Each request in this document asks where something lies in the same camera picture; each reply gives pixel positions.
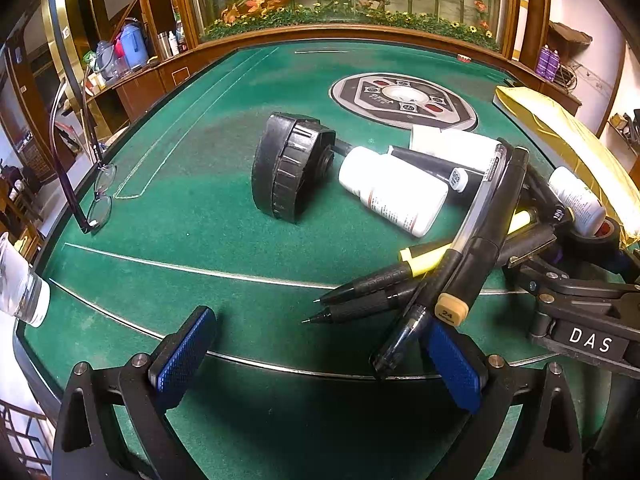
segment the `yellow cloth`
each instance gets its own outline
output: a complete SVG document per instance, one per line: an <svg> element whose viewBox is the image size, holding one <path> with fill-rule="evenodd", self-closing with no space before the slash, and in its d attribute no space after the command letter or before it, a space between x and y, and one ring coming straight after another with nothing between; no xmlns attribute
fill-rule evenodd
<svg viewBox="0 0 640 480"><path fill-rule="evenodd" d="M530 88L495 89L494 102L524 127L556 166L572 170L621 227L621 244L640 240L640 191L611 152L578 119Z"/></svg>

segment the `metal screw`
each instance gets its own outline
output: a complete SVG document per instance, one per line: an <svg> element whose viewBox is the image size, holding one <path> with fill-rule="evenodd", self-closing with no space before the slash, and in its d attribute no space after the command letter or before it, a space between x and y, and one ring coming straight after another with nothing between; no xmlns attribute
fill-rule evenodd
<svg viewBox="0 0 640 480"><path fill-rule="evenodd" d="M549 371L553 375L560 375L562 373L562 367L556 362L549 363Z"/></svg>
<svg viewBox="0 0 640 480"><path fill-rule="evenodd" d="M140 368L141 366L146 365L148 361L149 361L149 356L143 353L135 354L131 358L131 364L136 368Z"/></svg>
<svg viewBox="0 0 640 480"><path fill-rule="evenodd" d="M82 375L86 372L86 369L89 365L84 361L79 362L76 366L74 366L74 373L76 375Z"/></svg>
<svg viewBox="0 0 640 480"><path fill-rule="evenodd" d="M504 366L504 359L498 354L491 354L487 360L494 368L502 368Z"/></svg>
<svg viewBox="0 0 640 480"><path fill-rule="evenodd" d="M542 301L542 303L553 303L556 298L554 298L551 294L540 294L538 299Z"/></svg>

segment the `plastic cup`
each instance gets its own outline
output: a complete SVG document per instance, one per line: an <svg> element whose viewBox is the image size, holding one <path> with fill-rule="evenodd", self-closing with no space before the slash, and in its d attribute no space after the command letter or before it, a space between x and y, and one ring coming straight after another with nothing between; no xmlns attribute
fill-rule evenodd
<svg viewBox="0 0 640 480"><path fill-rule="evenodd" d="M49 308L50 289L9 241L0 237L0 311L40 326Z"/></svg>

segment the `blue plastic pitcher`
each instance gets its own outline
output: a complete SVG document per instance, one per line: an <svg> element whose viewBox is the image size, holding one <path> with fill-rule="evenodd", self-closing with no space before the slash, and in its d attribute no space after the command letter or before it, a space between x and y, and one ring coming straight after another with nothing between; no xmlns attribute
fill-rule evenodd
<svg viewBox="0 0 640 480"><path fill-rule="evenodd" d="M146 53L145 41L142 38L142 32L138 27L131 23L127 23L122 28L120 43L124 49L124 57L130 67L136 65L144 65L149 59Z"/></svg>

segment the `green felt surface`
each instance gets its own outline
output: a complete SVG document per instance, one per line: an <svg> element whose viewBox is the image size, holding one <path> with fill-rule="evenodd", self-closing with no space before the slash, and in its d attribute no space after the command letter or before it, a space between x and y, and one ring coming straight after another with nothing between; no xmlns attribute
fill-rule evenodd
<svg viewBox="0 0 640 480"><path fill-rule="evenodd" d="M399 249L415 243L342 189L339 156L298 224L265 216L252 201L255 147L274 110L316 117L341 139L379 152L389 144L408 145L409 131L357 117L328 95L336 80L374 71L418 76L453 90L475 108L476 133L529 148L532 163L550 174L543 155L493 106L495 86L505 77L497 70L384 44L253 48L188 84L135 133L114 158L117 193L110 221L96 235L83 235L69 222L44 278L161 334L176 330L196 305L207 304L220 318L216 352L368 375L367 357L390 316L301 326L317 310L312 301L321 289L209 271L337 285L392 263ZM82 201L85 210L91 199ZM423 240L453 236L464 214L446 205ZM494 272L485 288L504 290L502 274ZM544 354L524 337L531 309L526 294L481 296L463 330L484 351L509 361ZM61 386L75 362L116 366L156 344L55 286L43 325L27 328L26 339ZM590 431L606 392L590 383L597 372L563 363L580 420ZM399 374L423 373L415 349ZM184 402L169 414L210 478L265 479L422 478L453 439L460 416L437 380L335 381L215 358L207 359ZM328 453L337 462L325 460ZM483 476L490 469L488 464Z"/></svg>

